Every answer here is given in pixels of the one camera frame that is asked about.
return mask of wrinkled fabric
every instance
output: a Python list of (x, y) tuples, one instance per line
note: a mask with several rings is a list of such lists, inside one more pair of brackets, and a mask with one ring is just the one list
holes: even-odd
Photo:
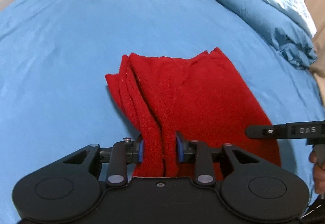
[[(325, 120), (311, 74), (215, 0), (16, 0), (0, 12), (0, 223), (19, 221), (11, 191), (24, 175), (88, 144), (138, 136), (104, 78), (124, 54), (188, 59), (215, 47), (272, 124)], [(312, 147), (278, 145), (282, 167), (308, 185), (312, 203)]]
[(216, 0), (241, 17), (295, 68), (317, 58), (307, 33), (288, 16), (262, 0)]
[(303, 28), (310, 38), (317, 32), (316, 25), (309, 13), (304, 0), (263, 0), (283, 12)]
[[(231, 143), (281, 165), (276, 140), (245, 135), (248, 126), (271, 123), (219, 48), (191, 59), (124, 55), (120, 72), (105, 78), (114, 101), (144, 140), (136, 176), (177, 176), (176, 131), (210, 147)], [(190, 168), (182, 166), (182, 173), (191, 176)], [(223, 179), (219, 164), (215, 174)]]

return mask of blue comforter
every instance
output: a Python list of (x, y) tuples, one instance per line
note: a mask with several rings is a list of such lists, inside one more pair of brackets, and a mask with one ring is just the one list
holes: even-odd
[[(24, 175), (88, 144), (138, 135), (104, 78), (123, 54), (190, 58), (215, 47), (272, 123), (325, 119), (309, 72), (216, 0), (17, 0), (1, 12), (0, 223), (19, 220), (11, 191)], [(313, 202), (311, 147), (279, 146), (282, 166), (306, 182)]]
[(262, 0), (216, 0), (241, 17), (296, 68), (316, 59), (309, 35), (294, 21)]

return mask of blue pillow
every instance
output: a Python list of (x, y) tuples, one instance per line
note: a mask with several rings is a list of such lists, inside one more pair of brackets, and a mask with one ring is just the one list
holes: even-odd
[(262, 0), (216, 0), (241, 17), (295, 68), (307, 68), (316, 59), (307, 33), (293, 20)]

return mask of light blue blanket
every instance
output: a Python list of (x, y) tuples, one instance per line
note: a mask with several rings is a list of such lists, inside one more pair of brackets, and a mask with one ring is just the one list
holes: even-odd
[(296, 68), (316, 59), (310, 36), (292, 19), (262, 0), (216, 0), (241, 17)]
[[(1, 12), (0, 223), (19, 220), (11, 191), (24, 175), (88, 144), (138, 135), (104, 77), (123, 54), (191, 58), (215, 47), (272, 123), (325, 119), (312, 76), (215, 0), (17, 0)], [(283, 167), (312, 190), (311, 147), (279, 146)]]

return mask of finger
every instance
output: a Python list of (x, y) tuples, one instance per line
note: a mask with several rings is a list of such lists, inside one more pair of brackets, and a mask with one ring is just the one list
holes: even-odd
[(318, 195), (325, 194), (325, 190), (318, 189), (318, 188), (315, 187), (315, 193), (318, 194)]
[(311, 163), (317, 163), (317, 156), (316, 153), (314, 151), (312, 151), (309, 155), (309, 161)]
[(315, 192), (317, 194), (325, 193), (325, 181), (315, 180)]
[(314, 176), (314, 180), (325, 182), (325, 170), (320, 168), (317, 164), (314, 165), (313, 176)]

